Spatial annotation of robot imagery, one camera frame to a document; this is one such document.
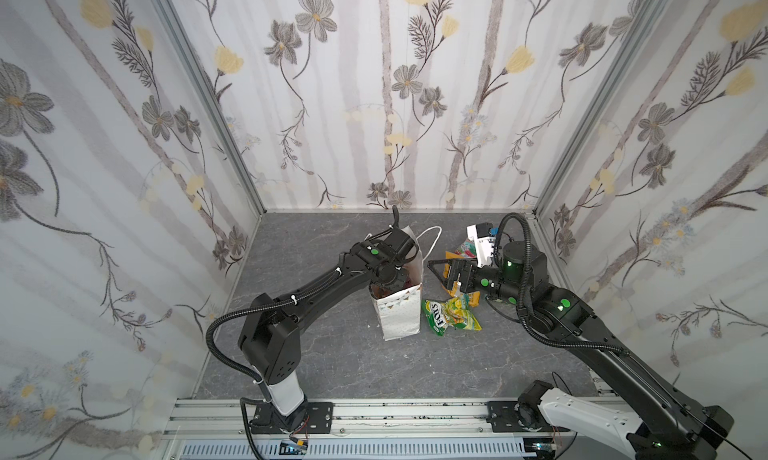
wall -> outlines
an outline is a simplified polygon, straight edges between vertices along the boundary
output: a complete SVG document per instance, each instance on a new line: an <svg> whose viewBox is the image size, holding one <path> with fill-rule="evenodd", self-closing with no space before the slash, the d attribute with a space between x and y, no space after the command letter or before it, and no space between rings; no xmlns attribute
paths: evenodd
<svg viewBox="0 0 768 460"><path fill-rule="evenodd" d="M149 0L0 0L0 444L147 458L255 216Z"/></svg>
<svg viewBox="0 0 768 460"><path fill-rule="evenodd" d="M768 0L672 0L541 217L578 293L665 378L725 407L754 458L768 447L766 54Z"/></svg>
<svg viewBox="0 0 768 460"><path fill-rule="evenodd" d="M641 1L173 0L266 206L374 210L535 205Z"/></svg>

white rope handle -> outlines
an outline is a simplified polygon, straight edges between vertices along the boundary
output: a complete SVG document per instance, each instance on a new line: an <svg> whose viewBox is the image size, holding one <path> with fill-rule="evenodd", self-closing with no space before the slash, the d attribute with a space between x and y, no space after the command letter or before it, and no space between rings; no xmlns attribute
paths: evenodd
<svg viewBox="0 0 768 460"><path fill-rule="evenodd" d="M423 232L421 232L421 233L418 235L418 237L416 238L416 239L418 240L419 238L421 238L421 237L422 237L422 235L423 235L423 234L426 234L427 232L429 232L430 230L434 230L435 228L437 228L437 229L438 229L438 232L437 232L437 236L435 237L435 241L434 241L434 242L432 242L432 246L430 246L430 247L429 247L429 252L427 252L427 254L426 254L426 255L424 255L424 257L422 258L422 268L424 268L424 262L426 262L426 261L427 261L427 257L428 257L428 256L429 256L429 255L432 253L432 251L435 249L435 245L437 245L437 241L438 241L438 240L440 240L440 235L442 235L442 227L441 227L441 226L438 226L438 225L435 225L435 226L430 226L429 228L427 228L426 230L424 230Z"/></svg>

